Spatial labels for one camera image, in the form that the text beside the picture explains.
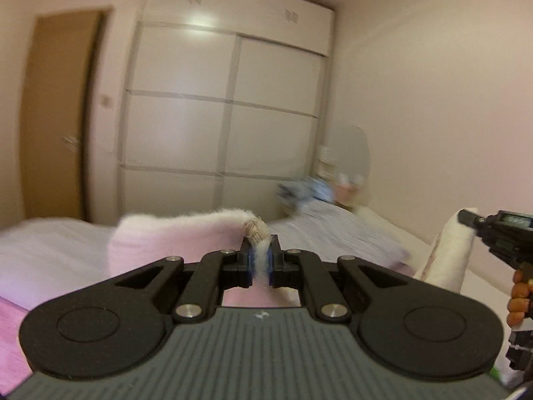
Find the person right hand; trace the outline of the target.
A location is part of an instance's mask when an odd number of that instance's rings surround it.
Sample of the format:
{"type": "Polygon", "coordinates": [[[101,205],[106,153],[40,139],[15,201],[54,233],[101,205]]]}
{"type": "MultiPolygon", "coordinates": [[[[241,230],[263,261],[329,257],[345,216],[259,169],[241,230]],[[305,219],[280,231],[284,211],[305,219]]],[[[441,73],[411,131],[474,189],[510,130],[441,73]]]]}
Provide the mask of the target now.
{"type": "Polygon", "coordinates": [[[510,293],[510,300],[507,305],[507,324],[517,327],[525,320],[526,315],[532,308],[532,283],[525,280],[521,270],[516,270],[513,275],[513,287],[510,293]]]}

